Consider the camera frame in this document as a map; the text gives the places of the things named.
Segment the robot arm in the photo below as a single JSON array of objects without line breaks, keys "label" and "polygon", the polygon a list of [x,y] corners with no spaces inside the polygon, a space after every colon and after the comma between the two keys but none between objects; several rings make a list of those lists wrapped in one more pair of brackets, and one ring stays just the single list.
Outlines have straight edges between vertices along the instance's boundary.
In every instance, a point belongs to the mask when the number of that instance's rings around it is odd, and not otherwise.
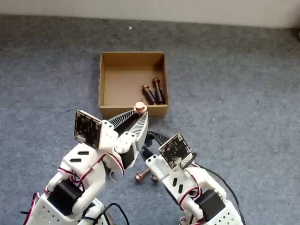
[{"label": "robot arm", "polygon": [[153,175],[163,183],[185,216],[181,225],[243,225],[225,190],[205,169],[194,163],[194,156],[181,134],[159,149],[161,153],[145,160]]},{"label": "robot arm", "polygon": [[93,224],[81,218],[83,214],[96,218],[104,209],[96,196],[105,185],[105,167],[116,180],[115,174],[123,175],[126,168],[133,166],[147,129],[147,112],[132,110],[111,120],[99,120],[77,110],[74,135],[80,143],[63,158],[45,193],[39,200],[34,198],[24,224]]}]

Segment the carpet floor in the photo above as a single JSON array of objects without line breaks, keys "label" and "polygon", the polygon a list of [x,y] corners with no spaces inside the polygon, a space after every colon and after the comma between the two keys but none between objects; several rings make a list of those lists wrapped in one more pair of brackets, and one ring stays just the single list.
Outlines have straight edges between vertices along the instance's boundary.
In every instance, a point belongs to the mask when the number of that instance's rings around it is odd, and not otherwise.
[{"label": "carpet floor", "polygon": [[[181,132],[196,161],[231,185],[248,225],[300,221],[300,43],[291,30],[0,15],[1,224],[24,222],[19,211],[77,144],[75,109],[101,118],[103,51],[165,52],[170,107],[150,129]],[[133,225],[176,225],[182,214],[163,185],[135,183],[144,168],[139,157],[99,200],[119,203]]]}]

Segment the open cardboard box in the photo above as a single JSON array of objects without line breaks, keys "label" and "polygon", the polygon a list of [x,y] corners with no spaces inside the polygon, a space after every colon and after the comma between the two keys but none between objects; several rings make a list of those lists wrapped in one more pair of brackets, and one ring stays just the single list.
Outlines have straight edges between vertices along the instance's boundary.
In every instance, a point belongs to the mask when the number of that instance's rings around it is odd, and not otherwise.
[{"label": "open cardboard box", "polygon": [[[142,86],[153,94],[152,80],[158,78],[165,105],[148,105]],[[104,118],[132,110],[136,102],[147,105],[149,116],[165,116],[169,99],[162,52],[104,52],[100,57],[99,107]]]}]

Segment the white wall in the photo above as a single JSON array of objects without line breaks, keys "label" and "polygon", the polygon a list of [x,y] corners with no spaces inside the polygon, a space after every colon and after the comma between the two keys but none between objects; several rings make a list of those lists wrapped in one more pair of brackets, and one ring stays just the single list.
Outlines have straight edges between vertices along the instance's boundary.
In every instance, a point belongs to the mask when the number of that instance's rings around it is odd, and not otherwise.
[{"label": "white wall", "polygon": [[0,13],[300,27],[300,0],[0,0]]}]

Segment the copper bolt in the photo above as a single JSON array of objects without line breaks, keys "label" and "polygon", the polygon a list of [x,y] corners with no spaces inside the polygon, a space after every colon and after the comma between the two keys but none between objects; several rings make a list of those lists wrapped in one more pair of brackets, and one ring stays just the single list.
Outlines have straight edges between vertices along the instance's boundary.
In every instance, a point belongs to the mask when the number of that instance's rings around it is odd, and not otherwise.
[{"label": "copper bolt", "polygon": [[160,80],[158,78],[154,78],[152,80],[152,84],[153,84],[153,87],[155,88],[156,103],[159,105],[165,104],[164,94],[159,86]]},{"label": "copper bolt", "polygon": [[155,97],[154,97],[152,91],[149,89],[149,86],[143,85],[142,93],[144,94],[144,96],[146,97],[146,99],[150,105],[156,105]]},{"label": "copper bolt", "polygon": [[156,176],[152,175],[151,179],[154,183],[158,183],[158,178]]},{"label": "copper bolt", "polygon": [[135,104],[135,107],[133,108],[133,110],[137,113],[137,114],[143,114],[147,111],[147,106],[144,104],[144,102],[137,102]]},{"label": "copper bolt", "polygon": [[141,172],[141,173],[137,173],[135,175],[135,181],[139,184],[141,183],[144,178],[150,173],[150,169],[146,169],[145,171]]},{"label": "copper bolt", "polygon": [[142,90],[149,90],[149,86],[143,85],[143,86],[142,86]]},{"label": "copper bolt", "polygon": [[154,79],[152,80],[153,86],[159,85],[159,83],[160,83],[160,80],[159,80],[158,78],[154,78]]}]

